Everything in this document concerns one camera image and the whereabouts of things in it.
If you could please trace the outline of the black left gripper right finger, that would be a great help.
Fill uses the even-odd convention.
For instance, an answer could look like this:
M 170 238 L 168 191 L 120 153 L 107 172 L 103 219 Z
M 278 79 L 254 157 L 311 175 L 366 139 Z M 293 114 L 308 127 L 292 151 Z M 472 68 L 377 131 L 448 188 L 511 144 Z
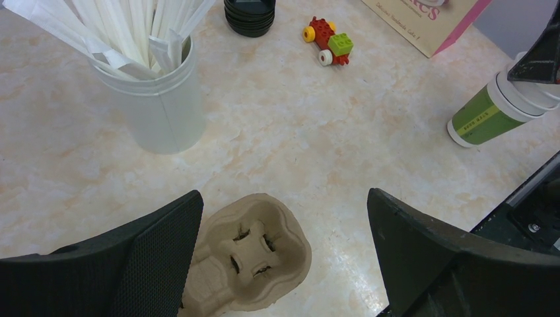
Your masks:
M 558 316 L 559 257 L 501 244 L 379 188 L 367 199 L 394 316 Z

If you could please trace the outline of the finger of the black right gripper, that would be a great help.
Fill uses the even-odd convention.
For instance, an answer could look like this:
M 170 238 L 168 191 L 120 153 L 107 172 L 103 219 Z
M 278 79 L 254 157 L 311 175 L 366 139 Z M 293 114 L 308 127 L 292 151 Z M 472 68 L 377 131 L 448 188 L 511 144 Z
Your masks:
M 541 36 L 508 71 L 507 80 L 559 84 L 559 2 Z

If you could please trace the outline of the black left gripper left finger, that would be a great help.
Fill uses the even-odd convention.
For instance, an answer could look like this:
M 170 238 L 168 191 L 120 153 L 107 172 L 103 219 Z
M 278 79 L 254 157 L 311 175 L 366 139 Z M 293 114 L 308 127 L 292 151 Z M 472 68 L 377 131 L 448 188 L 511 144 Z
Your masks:
M 202 213 L 194 190 L 50 254 L 3 258 L 1 315 L 177 315 Z

